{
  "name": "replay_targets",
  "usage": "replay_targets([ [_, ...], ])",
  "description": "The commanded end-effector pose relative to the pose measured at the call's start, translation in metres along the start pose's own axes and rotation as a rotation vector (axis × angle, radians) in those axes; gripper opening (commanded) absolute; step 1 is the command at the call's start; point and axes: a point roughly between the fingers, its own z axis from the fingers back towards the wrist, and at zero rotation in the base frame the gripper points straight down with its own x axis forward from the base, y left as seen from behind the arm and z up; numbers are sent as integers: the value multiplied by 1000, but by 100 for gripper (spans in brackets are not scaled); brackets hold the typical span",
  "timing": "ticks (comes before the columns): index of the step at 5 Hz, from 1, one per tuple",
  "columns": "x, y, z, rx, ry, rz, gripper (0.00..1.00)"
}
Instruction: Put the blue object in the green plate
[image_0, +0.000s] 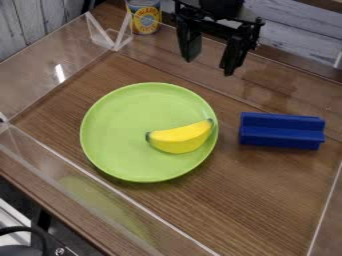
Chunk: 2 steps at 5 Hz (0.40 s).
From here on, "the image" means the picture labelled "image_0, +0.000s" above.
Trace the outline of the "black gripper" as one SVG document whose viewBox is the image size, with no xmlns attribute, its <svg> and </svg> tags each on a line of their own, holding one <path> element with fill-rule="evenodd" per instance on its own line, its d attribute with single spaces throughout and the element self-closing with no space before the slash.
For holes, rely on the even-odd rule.
<svg viewBox="0 0 342 256">
<path fill-rule="evenodd" d="M 240 28 L 251 28 L 259 33 L 265 22 L 244 8 L 244 0 L 173 0 L 176 35 L 180 54 L 190 62 L 201 52 L 201 32 L 235 33 Z M 219 67 L 225 76 L 244 62 L 249 50 L 257 46 L 251 34 L 233 34 L 225 38 Z"/>
</svg>

